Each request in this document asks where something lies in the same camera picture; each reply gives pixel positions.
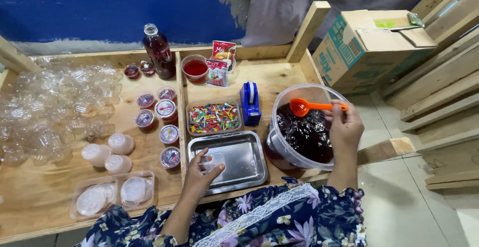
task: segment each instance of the cardboard box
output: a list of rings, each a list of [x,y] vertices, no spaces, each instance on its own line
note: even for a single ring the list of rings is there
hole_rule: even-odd
[[[437,44],[407,10],[341,12],[313,54],[326,85],[368,94],[423,59]]]

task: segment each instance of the orange ladle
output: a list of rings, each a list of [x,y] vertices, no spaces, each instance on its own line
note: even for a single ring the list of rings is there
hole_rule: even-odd
[[[348,106],[339,104],[342,110],[348,110]],[[289,107],[293,111],[294,115],[298,117],[305,116],[310,109],[332,109],[332,104],[318,104],[318,103],[309,103],[302,98],[293,98],[289,102]]]

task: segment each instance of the clear plastic tray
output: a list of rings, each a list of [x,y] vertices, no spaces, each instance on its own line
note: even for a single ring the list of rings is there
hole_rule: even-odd
[[[197,107],[197,106],[204,106],[204,105],[208,105],[208,104],[221,104],[221,103],[228,103],[228,102],[230,102],[231,104],[235,104],[235,107],[236,107],[236,115],[238,117],[238,122],[239,122],[239,125],[236,128],[227,129],[227,130],[219,130],[219,131],[211,131],[211,132],[206,132],[206,133],[197,133],[197,134],[194,134],[190,131],[190,109],[192,109],[193,107]],[[188,133],[191,136],[201,137],[201,136],[231,133],[231,132],[235,132],[238,129],[240,129],[242,125],[243,125],[243,121],[241,120],[240,104],[234,98],[219,98],[219,99],[213,99],[213,100],[193,101],[193,102],[188,103],[188,105],[186,106],[186,129],[188,130]]]
[[[123,186],[123,183],[131,178],[131,177],[142,177],[146,178],[149,180],[152,184],[153,187],[153,193],[150,199],[140,202],[134,206],[128,206],[123,204],[121,195],[120,195],[120,190]],[[82,215],[78,212],[77,210],[77,199],[78,197],[89,187],[101,184],[101,183],[112,183],[114,185],[114,198],[110,203],[105,204],[105,206],[99,210],[96,214],[94,215]],[[119,206],[122,206],[125,210],[135,210],[135,209],[140,209],[140,208],[147,208],[151,206],[153,203],[153,198],[155,197],[155,176],[153,172],[149,170],[145,171],[138,171],[138,172],[131,172],[131,173],[125,173],[125,174],[119,174],[119,175],[111,175],[107,177],[99,177],[99,178],[92,178],[92,179],[86,179],[79,181],[77,185],[75,186],[75,190],[73,191],[73,196],[70,204],[70,217],[75,220],[81,220],[81,219],[89,219],[89,218],[98,218],[100,217],[111,205],[116,204]]]

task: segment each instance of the white lace trim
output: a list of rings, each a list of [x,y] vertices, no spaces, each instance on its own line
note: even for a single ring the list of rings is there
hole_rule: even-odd
[[[267,201],[264,205],[259,206],[249,213],[243,214],[238,219],[228,223],[226,226],[214,231],[209,236],[199,240],[194,247],[214,247],[220,245],[223,241],[237,235],[243,229],[259,222],[263,218],[272,214],[276,210],[286,206],[287,204],[307,197],[318,191],[310,184],[303,184],[295,187],[287,192],[281,193],[275,198]]]

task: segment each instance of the wall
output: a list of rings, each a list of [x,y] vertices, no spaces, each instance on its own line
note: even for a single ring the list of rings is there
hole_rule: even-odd
[[[154,23],[172,47],[236,40],[249,0],[0,0],[0,35],[28,55],[141,48]]]

